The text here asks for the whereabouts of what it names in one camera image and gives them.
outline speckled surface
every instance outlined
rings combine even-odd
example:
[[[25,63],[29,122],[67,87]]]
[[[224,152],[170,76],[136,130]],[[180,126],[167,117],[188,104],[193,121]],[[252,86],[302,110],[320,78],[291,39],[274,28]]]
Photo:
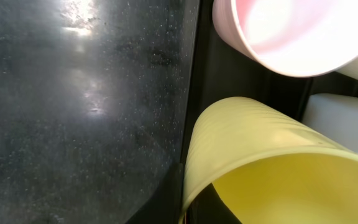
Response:
[[[197,1],[0,0],[0,223],[124,223],[178,161]]]

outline dark gray surface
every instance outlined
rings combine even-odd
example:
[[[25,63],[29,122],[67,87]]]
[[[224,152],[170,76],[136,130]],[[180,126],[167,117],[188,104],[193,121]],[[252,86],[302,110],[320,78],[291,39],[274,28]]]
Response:
[[[0,223],[124,223],[179,160],[197,1],[0,0]]]

